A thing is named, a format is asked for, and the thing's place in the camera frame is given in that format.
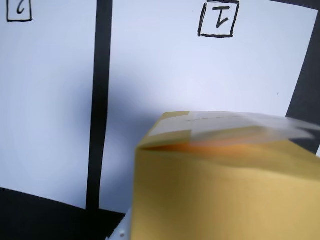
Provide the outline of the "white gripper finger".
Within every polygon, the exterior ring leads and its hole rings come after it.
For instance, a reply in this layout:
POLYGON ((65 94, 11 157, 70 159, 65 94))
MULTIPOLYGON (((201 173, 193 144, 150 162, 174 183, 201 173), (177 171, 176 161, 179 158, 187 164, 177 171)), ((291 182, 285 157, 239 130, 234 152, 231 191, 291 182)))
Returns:
POLYGON ((107 240, 130 240, 131 239, 131 223, 132 223, 132 209, 130 208, 120 224, 116 227, 114 232, 107 240))

